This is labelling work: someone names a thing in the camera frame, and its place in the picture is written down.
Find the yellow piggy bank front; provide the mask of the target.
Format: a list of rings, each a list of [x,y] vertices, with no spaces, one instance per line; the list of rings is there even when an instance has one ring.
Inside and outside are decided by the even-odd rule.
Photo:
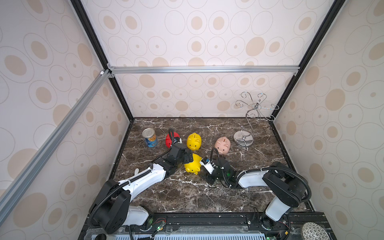
[[[197,154],[193,154],[193,162],[184,165],[186,172],[197,175],[201,170],[201,160],[202,157]]]

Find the pink piggy bank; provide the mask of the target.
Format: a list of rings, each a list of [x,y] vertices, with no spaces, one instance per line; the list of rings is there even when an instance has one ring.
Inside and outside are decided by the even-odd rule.
[[[220,155],[227,155],[231,148],[231,141],[227,137],[220,137],[216,140],[215,149]]]

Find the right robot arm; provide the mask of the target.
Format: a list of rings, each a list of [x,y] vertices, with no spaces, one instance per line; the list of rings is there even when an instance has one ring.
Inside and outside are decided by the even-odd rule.
[[[203,158],[200,162],[205,168],[203,179],[209,184],[216,180],[226,188],[245,189],[249,187],[268,187],[275,195],[259,221],[271,230],[292,209],[307,202],[312,196],[307,180],[287,166],[276,162],[261,169],[236,171],[223,158]]]

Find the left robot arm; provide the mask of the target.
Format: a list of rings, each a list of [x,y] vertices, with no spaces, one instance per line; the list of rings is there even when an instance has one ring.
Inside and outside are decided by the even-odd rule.
[[[152,185],[173,175],[182,164],[193,162],[193,153],[185,144],[174,140],[174,130],[169,129],[171,147],[156,157],[149,167],[122,181],[108,180],[102,186],[89,210],[88,227],[102,228],[107,234],[122,226],[148,228],[152,218],[141,206],[130,206],[131,201]]]

